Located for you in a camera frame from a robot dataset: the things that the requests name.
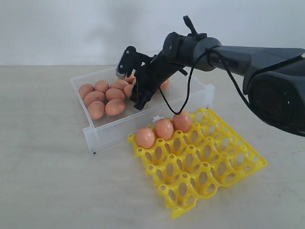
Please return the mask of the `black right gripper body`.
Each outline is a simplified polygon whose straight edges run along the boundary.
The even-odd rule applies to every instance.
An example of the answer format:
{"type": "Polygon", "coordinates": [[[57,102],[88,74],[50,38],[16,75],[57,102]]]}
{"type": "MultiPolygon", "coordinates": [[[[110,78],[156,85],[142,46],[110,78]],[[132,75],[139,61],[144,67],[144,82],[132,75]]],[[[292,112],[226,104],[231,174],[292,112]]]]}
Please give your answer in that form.
{"type": "Polygon", "coordinates": [[[145,97],[145,94],[154,94],[163,82],[181,69],[183,69],[181,64],[170,62],[160,51],[151,58],[149,63],[136,70],[137,97],[142,98],[145,97]]]}

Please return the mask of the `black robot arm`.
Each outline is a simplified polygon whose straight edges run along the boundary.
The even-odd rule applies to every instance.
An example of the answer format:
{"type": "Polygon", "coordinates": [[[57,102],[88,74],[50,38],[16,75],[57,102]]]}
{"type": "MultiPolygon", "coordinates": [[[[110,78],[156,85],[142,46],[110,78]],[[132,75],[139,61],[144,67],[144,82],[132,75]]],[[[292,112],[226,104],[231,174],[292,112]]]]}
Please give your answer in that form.
{"type": "Polygon", "coordinates": [[[263,122],[282,131],[305,134],[305,51],[302,48],[224,46],[201,33],[165,38],[162,50],[149,57],[132,46],[124,51],[121,68],[135,71],[131,100],[143,109],[161,84],[184,67],[204,72],[216,68],[242,76],[238,93],[263,122]]]}

